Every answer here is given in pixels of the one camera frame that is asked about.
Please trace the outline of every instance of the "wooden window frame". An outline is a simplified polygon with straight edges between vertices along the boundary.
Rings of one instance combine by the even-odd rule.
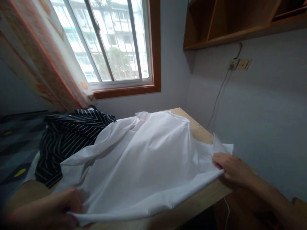
[[[153,83],[142,86],[93,90],[96,99],[161,92],[160,0],[148,0],[148,20]]]

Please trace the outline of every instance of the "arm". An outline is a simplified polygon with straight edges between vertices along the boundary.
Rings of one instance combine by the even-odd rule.
[[[239,158],[226,153],[216,153],[212,161],[230,182],[243,186],[265,200],[285,229],[307,229],[307,219],[274,186],[257,176]]]
[[[66,211],[81,213],[82,204],[79,191],[69,188],[16,208],[4,221],[8,229],[74,229],[78,222]]]

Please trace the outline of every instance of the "power socket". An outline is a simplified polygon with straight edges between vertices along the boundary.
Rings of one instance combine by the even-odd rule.
[[[239,61],[237,70],[247,70],[251,62],[252,59],[246,59],[246,60],[241,59]]]
[[[236,70],[240,59],[232,59],[228,64],[227,70]]]

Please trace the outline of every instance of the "white wall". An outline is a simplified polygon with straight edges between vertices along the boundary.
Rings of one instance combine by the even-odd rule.
[[[140,111],[185,109],[191,77],[183,52],[186,7],[186,0],[161,1],[161,92],[99,100],[100,111],[120,119]]]
[[[0,117],[47,109],[2,60],[0,76]]]
[[[307,200],[307,29],[243,41],[247,71],[234,71],[209,131],[287,198]],[[187,112],[204,127],[237,43],[196,54]]]

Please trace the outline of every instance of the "window pane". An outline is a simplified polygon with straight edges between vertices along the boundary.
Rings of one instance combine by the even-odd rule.
[[[115,80],[139,79],[127,0],[90,2]]]
[[[55,9],[55,12],[61,22],[61,25],[71,45],[71,48],[75,53],[75,56],[80,64],[80,67],[87,81],[88,82],[98,82],[98,78],[94,72],[94,68],[89,61],[89,58],[85,52],[85,48],[75,29],[75,25],[69,15],[69,12],[64,2],[62,0],[51,0],[51,3]]]
[[[106,66],[103,54],[101,52],[101,48],[98,43],[96,33],[84,1],[69,0],[69,3],[73,9],[79,27],[81,28],[83,37],[93,57],[94,63],[97,67],[101,80],[110,81],[111,77],[108,68]]]
[[[146,37],[149,38],[149,34],[148,34],[148,25],[146,30],[144,23],[144,13],[147,14],[147,12],[143,12],[143,5],[141,0],[131,0],[131,3],[133,8],[135,31],[137,34],[137,43],[138,43],[138,51],[141,62],[142,78],[148,78],[149,76],[148,76],[147,53],[148,54],[150,53],[150,49],[147,48],[149,47],[149,39],[147,41],[148,45],[146,46]]]

